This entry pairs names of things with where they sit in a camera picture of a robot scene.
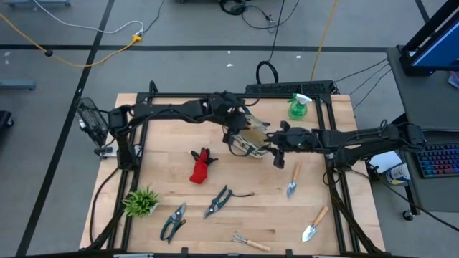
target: red glove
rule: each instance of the red glove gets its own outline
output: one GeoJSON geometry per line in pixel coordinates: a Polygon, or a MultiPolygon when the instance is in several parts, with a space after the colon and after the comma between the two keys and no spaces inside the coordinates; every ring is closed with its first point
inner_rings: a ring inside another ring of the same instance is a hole
{"type": "Polygon", "coordinates": [[[193,183],[202,183],[207,178],[207,166],[212,162],[217,161],[218,158],[210,158],[210,150],[206,148],[201,149],[201,154],[194,150],[191,151],[194,160],[193,174],[189,177],[189,180],[193,183]]]}

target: green spray bottle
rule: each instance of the green spray bottle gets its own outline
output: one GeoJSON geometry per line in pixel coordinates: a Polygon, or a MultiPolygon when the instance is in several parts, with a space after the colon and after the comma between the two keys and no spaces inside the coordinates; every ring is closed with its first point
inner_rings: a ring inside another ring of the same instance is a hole
{"type": "Polygon", "coordinates": [[[293,98],[288,102],[292,102],[288,109],[288,116],[293,120],[302,120],[308,112],[307,102],[313,101],[305,95],[293,93],[293,98]]]}

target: rgb keyboard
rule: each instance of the rgb keyboard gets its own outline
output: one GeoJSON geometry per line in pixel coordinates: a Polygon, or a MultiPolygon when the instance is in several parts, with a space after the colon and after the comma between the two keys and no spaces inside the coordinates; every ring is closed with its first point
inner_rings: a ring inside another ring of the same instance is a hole
{"type": "Polygon", "coordinates": [[[417,160],[423,178],[459,176],[459,143],[426,145],[417,160]]]}

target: white cable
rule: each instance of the white cable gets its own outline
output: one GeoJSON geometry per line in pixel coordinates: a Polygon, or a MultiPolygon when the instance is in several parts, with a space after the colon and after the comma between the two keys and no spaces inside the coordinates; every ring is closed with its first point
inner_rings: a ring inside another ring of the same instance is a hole
{"type": "Polygon", "coordinates": [[[102,32],[102,33],[106,33],[106,34],[114,34],[116,32],[119,32],[120,30],[122,30],[124,27],[128,26],[129,24],[132,24],[132,23],[138,23],[141,25],[141,29],[136,33],[137,35],[140,35],[143,33],[143,23],[142,21],[130,21],[128,22],[127,24],[124,24],[123,26],[121,26],[119,29],[116,29],[112,32],[106,32],[106,31],[103,31],[103,30],[100,30],[98,28],[94,28],[94,27],[86,27],[86,26],[81,26],[81,25],[75,25],[75,24],[69,24],[65,21],[62,21],[60,20],[59,18],[57,18],[56,16],[52,15],[48,10],[46,10],[41,4],[38,3],[37,0],[34,0],[35,4],[37,4],[37,6],[43,10],[45,13],[49,14],[52,18],[56,19],[58,22],[60,22],[61,24],[64,24],[64,25],[67,25],[67,26],[70,26],[70,27],[77,27],[77,28],[82,28],[82,29],[92,29],[92,30],[95,30],[95,31],[98,31],[98,32],[102,32]]]}

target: wooden handle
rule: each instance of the wooden handle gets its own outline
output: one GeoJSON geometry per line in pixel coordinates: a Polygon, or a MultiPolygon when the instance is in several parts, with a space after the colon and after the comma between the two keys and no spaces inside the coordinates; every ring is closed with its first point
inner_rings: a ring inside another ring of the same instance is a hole
{"type": "Polygon", "coordinates": [[[254,242],[252,240],[247,240],[247,244],[250,245],[251,247],[258,248],[258,249],[266,251],[266,252],[270,252],[271,251],[270,247],[267,247],[264,244],[258,244],[257,242],[254,242]]]}
{"type": "Polygon", "coordinates": [[[301,161],[296,163],[296,167],[295,167],[295,170],[293,172],[292,182],[296,181],[296,179],[298,178],[298,174],[300,173],[300,169],[301,169],[301,161]]]}
{"type": "Polygon", "coordinates": [[[314,226],[317,226],[319,223],[321,223],[321,220],[324,218],[325,214],[328,211],[328,207],[324,206],[321,210],[321,212],[317,215],[316,220],[313,222],[314,226]]]}

